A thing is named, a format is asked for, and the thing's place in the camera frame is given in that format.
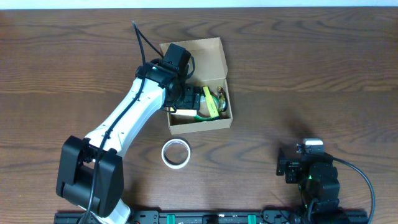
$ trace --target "yellow object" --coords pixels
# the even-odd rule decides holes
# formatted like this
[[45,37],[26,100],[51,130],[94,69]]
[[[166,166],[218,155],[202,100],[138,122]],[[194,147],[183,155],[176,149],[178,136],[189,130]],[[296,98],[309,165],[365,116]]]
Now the yellow object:
[[210,112],[210,117],[211,117],[212,119],[219,119],[220,116],[219,116],[219,114],[218,114],[217,106],[216,106],[216,104],[214,103],[213,96],[211,95],[208,86],[204,86],[204,87],[203,87],[203,93],[204,93],[204,95],[205,95],[205,100],[206,100],[207,108],[209,109],[209,112]]

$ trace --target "wooden tabletop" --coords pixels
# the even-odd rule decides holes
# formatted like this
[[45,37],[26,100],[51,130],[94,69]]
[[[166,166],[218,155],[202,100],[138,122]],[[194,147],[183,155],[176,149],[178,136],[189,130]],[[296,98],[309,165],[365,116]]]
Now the wooden tabletop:
[[[55,194],[61,146],[124,98],[141,64],[131,20],[159,43],[221,37],[234,120],[181,134],[188,166],[160,151],[156,112],[124,160],[123,200],[163,210],[260,210],[300,203],[275,175],[278,147],[318,137],[362,169],[375,223],[398,222],[398,9],[0,11],[0,223],[52,223],[79,210]],[[156,58],[146,46],[147,58]],[[370,210],[362,177],[336,164],[345,208]]]

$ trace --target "cardboard box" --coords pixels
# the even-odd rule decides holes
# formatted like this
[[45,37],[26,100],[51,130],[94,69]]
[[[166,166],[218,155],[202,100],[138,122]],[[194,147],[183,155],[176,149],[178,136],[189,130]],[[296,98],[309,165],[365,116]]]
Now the cardboard box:
[[[161,44],[160,48],[166,53],[171,43]],[[172,134],[191,133],[195,131],[208,131],[221,128],[229,128],[233,117],[231,111],[231,100],[229,98],[226,75],[228,68],[226,66],[223,45],[220,38],[210,38],[203,40],[190,40],[174,42],[187,49],[195,59],[195,72],[187,83],[195,86],[208,86],[212,93],[217,93],[219,86],[223,87],[228,109],[220,112],[220,119],[215,121],[195,122],[193,117],[176,116],[168,114],[167,121]]]

